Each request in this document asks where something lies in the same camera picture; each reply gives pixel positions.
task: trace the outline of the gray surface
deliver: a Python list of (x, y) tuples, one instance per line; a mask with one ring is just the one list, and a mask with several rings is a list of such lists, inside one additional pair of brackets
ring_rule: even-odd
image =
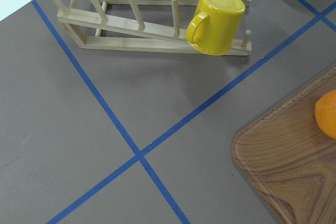
[[(306, 1), (321, 12), (335, 0)], [(318, 21), (285, 47), (314, 14), (297, 0), (253, 0), (237, 34), (253, 31), (248, 57), (83, 50), (50, 0), (38, 2), (140, 150), (247, 70), (145, 158), (191, 223), (279, 223), (231, 160), (230, 143), (334, 63), (330, 27)], [(182, 27), (194, 9), (181, 8)], [(140, 10), (145, 21), (172, 25), (169, 7)], [(122, 6), (109, 12), (133, 15)], [(327, 16), (334, 23), (335, 12)], [(134, 154), (31, 4), (0, 30), (0, 222), (44, 223)], [(179, 222), (137, 162), (60, 223)]]

